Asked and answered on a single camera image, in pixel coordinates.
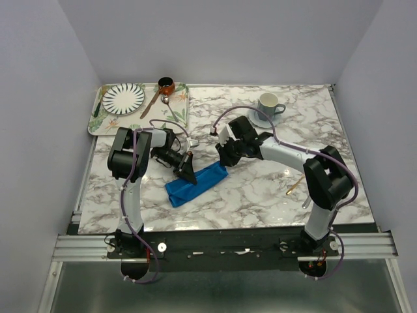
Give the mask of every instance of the marble surface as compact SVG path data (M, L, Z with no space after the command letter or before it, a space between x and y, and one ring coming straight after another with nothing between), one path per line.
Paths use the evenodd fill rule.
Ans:
M210 125L217 116L231 106L255 104L264 92L276 93L280 103L287 105L281 123L276 127L279 138L314 148L333 145L358 178L330 94L322 85L190 88L189 131L200 143L194 149L195 171L219 159L214 148L216 138L209 136ZM220 121L218 129L246 114L245 109L232 111ZM81 208L79 233L107 233L117 227L119 191L106 164L112 143L113 137L97 140ZM303 180L290 195L285 194L301 177L300 172L276 162L250 159L242 159L237 166L227 170L229 176L214 188L181 207L172 208L164 188L175 179L172 170L150 159L141 185L145 231L299 226L306 223L311 210L311 205L308 209L302 208L308 194L306 181ZM359 197L341 210L336 223L373 222L360 181L359 185Z

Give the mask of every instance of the blue towel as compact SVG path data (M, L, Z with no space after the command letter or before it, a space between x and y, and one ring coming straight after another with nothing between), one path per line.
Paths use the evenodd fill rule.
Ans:
M216 162L195 173L197 184L193 185L184 179L177 179L165 184L169 201L173 207L179 207L193 200L227 176L227 170L220 162Z

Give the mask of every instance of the gold pen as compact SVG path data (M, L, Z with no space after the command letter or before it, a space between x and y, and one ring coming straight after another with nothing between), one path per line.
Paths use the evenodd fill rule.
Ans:
M287 195L293 192L293 190L301 183L303 178L305 178L304 174L302 174L301 178L287 191Z

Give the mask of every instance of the white plate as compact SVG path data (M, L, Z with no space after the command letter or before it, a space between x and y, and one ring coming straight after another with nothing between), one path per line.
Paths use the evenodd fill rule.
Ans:
M102 98L103 108L114 115L127 115L142 105L145 92L135 83L121 83L107 90Z

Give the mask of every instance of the floral tray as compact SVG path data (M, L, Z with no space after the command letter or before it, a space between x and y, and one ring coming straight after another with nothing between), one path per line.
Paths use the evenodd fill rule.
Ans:
M118 116L108 113L101 106L97 116L94 117L96 107L102 96L110 87L113 87L114 84L101 86L101 88L99 88L97 91L93 110L91 112L91 117L88 125L89 133L94 136L114 136L116 135L117 129L119 127L128 127L132 129L137 127L147 127L149 126L150 119L166 119L168 121L175 121L171 111L169 111L169 108L166 106L166 104L162 103L160 97L158 97L158 100L154 103L149 113L143 119L140 119L142 112L145 110L152 97L155 95L158 84L138 83L138 85L145 91L145 101L135 112L129 115ZM188 86L185 83L176 83L175 85L175 91L169 97L169 105L171 106L174 114L177 116L179 124L185 128L188 128ZM163 123L155 123L154 125L161 128L165 127ZM173 129L176 134L182 132L182 130L175 125L168 124L167 127Z

